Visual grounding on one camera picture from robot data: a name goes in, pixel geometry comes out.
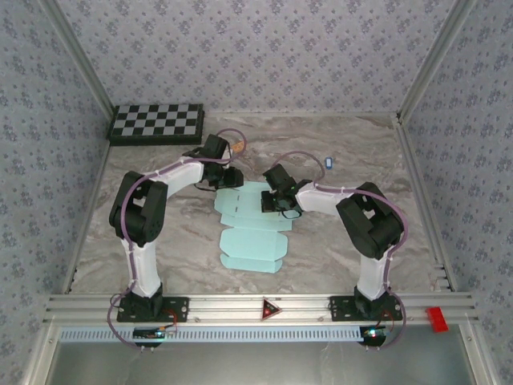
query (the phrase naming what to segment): patterned wallpaper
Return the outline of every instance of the patterned wallpaper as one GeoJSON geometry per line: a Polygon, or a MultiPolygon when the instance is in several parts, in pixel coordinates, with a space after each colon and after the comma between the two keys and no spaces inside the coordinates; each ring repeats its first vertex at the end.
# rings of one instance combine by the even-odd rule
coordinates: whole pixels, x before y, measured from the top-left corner
{"type": "Polygon", "coordinates": [[[60,0],[113,104],[397,111],[453,0],[60,0]]]}
{"type": "Polygon", "coordinates": [[[409,122],[460,290],[513,384],[513,3],[478,2],[409,122]]]}
{"type": "Polygon", "coordinates": [[[59,292],[107,122],[36,0],[0,2],[0,383],[59,292]]]}

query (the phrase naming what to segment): warning triangle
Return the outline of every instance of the warning triangle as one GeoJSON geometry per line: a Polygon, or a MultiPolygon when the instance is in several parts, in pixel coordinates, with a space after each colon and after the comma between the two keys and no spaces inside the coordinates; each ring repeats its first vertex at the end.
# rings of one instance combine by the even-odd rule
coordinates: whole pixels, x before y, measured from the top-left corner
{"type": "Polygon", "coordinates": [[[262,309],[262,321],[281,312],[281,309],[264,298],[264,308],[262,309]]]}

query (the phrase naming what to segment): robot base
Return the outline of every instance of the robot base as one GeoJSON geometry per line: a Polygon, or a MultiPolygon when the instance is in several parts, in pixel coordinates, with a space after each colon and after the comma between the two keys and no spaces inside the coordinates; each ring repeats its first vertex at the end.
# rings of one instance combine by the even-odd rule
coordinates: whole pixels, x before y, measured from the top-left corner
{"type": "Polygon", "coordinates": [[[164,297],[162,284],[151,298],[129,293],[119,303],[118,322],[186,322],[189,298],[164,297]]]}
{"type": "Polygon", "coordinates": [[[342,321],[387,321],[383,312],[389,312],[394,321],[402,320],[402,312],[397,299],[384,293],[380,298],[370,301],[357,288],[353,295],[333,296],[329,298],[329,309],[333,322],[342,321]]]}

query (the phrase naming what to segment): black mounting plate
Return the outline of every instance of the black mounting plate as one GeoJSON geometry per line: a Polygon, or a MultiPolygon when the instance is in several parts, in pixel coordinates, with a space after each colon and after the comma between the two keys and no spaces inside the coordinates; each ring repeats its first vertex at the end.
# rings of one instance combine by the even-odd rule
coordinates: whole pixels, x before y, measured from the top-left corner
{"type": "Polygon", "coordinates": [[[402,312],[399,302],[395,297],[388,296],[380,306],[380,311],[372,317],[364,317],[357,309],[355,297],[353,295],[336,295],[329,297],[329,310],[331,311],[331,320],[333,322],[344,321],[388,321],[382,317],[383,311],[389,311],[394,321],[402,320],[402,312]]]}
{"type": "Polygon", "coordinates": [[[173,323],[173,312],[177,322],[186,322],[189,312],[189,298],[187,297],[163,297],[162,310],[156,317],[148,317],[136,311],[128,297],[122,298],[119,303],[118,322],[162,322],[173,323]]]}

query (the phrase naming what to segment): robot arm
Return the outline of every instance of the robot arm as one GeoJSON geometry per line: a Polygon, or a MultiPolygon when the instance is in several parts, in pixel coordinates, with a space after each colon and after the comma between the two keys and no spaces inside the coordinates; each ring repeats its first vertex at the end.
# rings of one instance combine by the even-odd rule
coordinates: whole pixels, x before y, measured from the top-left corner
{"type": "Polygon", "coordinates": [[[205,158],[223,159],[226,140],[210,135],[202,148],[184,153],[178,161],[164,170],[153,172],[132,194],[125,213],[132,251],[121,230],[121,207],[130,187],[144,175],[128,172],[119,188],[109,216],[109,223],[121,238],[128,260],[131,277],[137,277],[131,290],[139,298],[154,298],[161,294],[162,283],[156,268],[156,238],[164,226],[166,200],[182,188],[206,180],[215,189],[239,187],[242,172],[234,167],[202,161],[205,158]]]}
{"type": "MultiPolygon", "coordinates": [[[[404,230],[398,215],[385,203],[345,192],[346,188],[316,186],[311,180],[296,183],[280,164],[265,172],[264,177],[273,192],[262,193],[263,212],[317,211],[342,219],[354,247],[361,254],[360,278],[355,288],[358,309],[369,318],[375,316],[388,295],[384,285],[388,253],[404,230]]],[[[370,182],[357,190],[384,197],[370,182]]]]}

